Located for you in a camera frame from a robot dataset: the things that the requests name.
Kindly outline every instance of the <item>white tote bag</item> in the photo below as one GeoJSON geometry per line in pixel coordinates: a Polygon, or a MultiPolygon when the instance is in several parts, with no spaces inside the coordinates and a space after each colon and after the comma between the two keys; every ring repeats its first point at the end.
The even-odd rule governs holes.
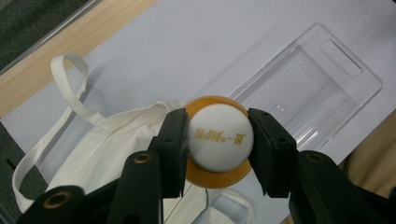
{"type": "MultiPolygon", "coordinates": [[[[50,181],[47,190],[63,185],[77,185],[88,194],[119,178],[128,156],[136,151],[146,150],[151,138],[157,135],[161,129],[166,114],[184,105],[179,101],[158,102],[145,108],[105,118],[79,100],[85,91],[89,76],[89,67],[82,58],[76,54],[58,56],[51,62],[51,71],[68,107],[55,125],[23,157],[12,176],[12,188],[22,212],[25,212],[34,201],[25,198],[20,193],[21,182],[39,160],[54,135],[65,125],[72,112],[87,120],[94,127],[80,140],[68,156],[50,181]],[[83,75],[80,89],[76,94],[73,93],[64,70],[65,59],[70,61],[83,75]]],[[[222,190],[212,190],[211,192],[222,192],[222,190]]],[[[211,210],[208,202],[201,200],[198,203],[193,199],[194,197],[202,198],[202,195],[205,195],[204,189],[186,183],[183,200],[164,200],[163,216],[165,221],[171,220],[168,223],[191,223],[200,214],[207,214],[207,211],[211,210]],[[188,206],[191,210],[183,211],[182,208],[188,206]]],[[[237,201],[244,206],[247,204],[249,218],[246,218],[246,223],[251,223],[253,215],[248,201],[240,195],[233,197],[239,198],[237,201]]],[[[227,219],[219,212],[217,215],[209,217],[208,220],[211,223],[224,223],[224,218],[227,219]]]]}

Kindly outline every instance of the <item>clear plastic tray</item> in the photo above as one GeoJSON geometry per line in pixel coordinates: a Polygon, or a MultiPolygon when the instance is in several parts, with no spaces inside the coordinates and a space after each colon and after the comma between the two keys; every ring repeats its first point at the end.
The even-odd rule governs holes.
{"type": "Polygon", "coordinates": [[[318,150],[381,88],[367,66],[315,24],[231,98],[271,113],[299,150],[318,150]]]}

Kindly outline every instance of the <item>white table surface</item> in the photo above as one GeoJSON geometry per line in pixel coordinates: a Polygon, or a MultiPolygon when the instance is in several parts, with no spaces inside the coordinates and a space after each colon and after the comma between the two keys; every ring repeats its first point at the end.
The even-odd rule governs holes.
{"type": "MultiPolygon", "coordinates": [[[[111,116],[158,100],[230,96],[316,22],[329,28],[383,81],[382,90],[320,151],[340,162],[396,108],[396,4],[390,0],[159,0],[85,56],[85,104],[111,116]]],[[[75,69],[68,73],[78,84],[75,69]]],[[[54,83],[1,119],[26,152],[65,109],[54,83]]],[[[38,164],[50,181],[92,126],[80,118],[38,164]]],[[[287,200],[262,195],[253,173],[233,186],[256,223],[278,223],[287,200]]]]}

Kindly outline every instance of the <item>ping pong ball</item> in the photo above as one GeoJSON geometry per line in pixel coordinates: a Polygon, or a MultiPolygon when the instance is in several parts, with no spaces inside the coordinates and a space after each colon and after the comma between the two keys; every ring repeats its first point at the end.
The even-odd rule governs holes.
{"type": "Polygon", "coordinates": [[[192,161],[209,172],[227,172],[240,166],[253,147],[253,129],[247,116],[225,104],[208,105],[190,120],[192,161]]]}

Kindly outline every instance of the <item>fabric handle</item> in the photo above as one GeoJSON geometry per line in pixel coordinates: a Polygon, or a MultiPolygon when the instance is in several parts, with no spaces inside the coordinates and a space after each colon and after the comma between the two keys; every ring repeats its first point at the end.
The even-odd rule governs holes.
{"type": "MultiPolygon", "coordinates": [[[[57,77],[61,77],[61,76],[65,77],[64,65],[63,65],[64,57],[69,59],[79,69],[79,71],[83,75],[81,86],[80,86],[78,92],[76,93],[76,95],[74,96],[74,98],[78,100],[79,97],[81,96],[81,94],[86,89],[88,75],[89,75],[88,65],[83,61],[83,59],[81,59],[79,56],[77,56],[75,54],[67,54],[67,55],[59,56],[59,57],[57,57],[57,60],[55,60],[55,62],[52,62],[52,63],[54,63],[54,65],[51,65],[53,74],[56,73],[59,75],[59,73],[63,73],[57,77]]],[[[50,141],[55,136],[55,134],[57,132],[59,132],[59,130],[61,130],[61,128],[66,124],[66,122],[72,112],[73,112],[73,110],[72,110],[71,106],[66,108],[66,110],[61,115],[59,120],[53,125],[52,128],[49,129],[49,131],[40,140],[38,140],[37,143],[35,143],[35,145],[29,150],[29,152],[26,153],[26,155],[22,158],[21,162],[18,164],[17,168],[14,171],[14,174],[12,176],[12,189],[14,190],[17,204],[23,213],[30,207],[30,205],[32,205],[32,203],[34,201],[25,198],[20,193],[19,189],[21,187],[21,182],[26,177],[27,173],[35,165],[35,163],[39,160],[44,149],[50,143],[50,141]]]]}
{"type": "Polygon", "coordinates": [[[72,108],[76,114],[87,120],[89,123],[98,126],[100,123],[105,122],[106,119],[99,112],[89,109],[73,93],[69,79],[67,78],[67,74],[64,70],[64,59],[67,59],[73,63],[73,65],[75,65],[82,74],[83,83],[81,84],[81,87],[83,86],[84,90],[85,86],[87,85],[87,79],[89,75],[88,64],[77,54],[64,54],[53,58],[50,67],[53,78],[55,79],[55,82],[61,91],[62,97],[66,100],[69,107],[72,108]]]}
{"type": "Polygon", "coordinates": [[[240,203],[246,207],[247,215],[245,219],[246,224],[252,224],[254,222],[253,207],[241,194],[232,189],[213,189],[211,193],[206,192],[206,208],[201,214],[192,222],[192,224],[198,223],[199,217],[205,217],[210,223],[235,223],[227,215],[220,212],[215,207],[211,206],[213,202],[219,196],[226,197],[233,200],[236,203],[240,203]]]}

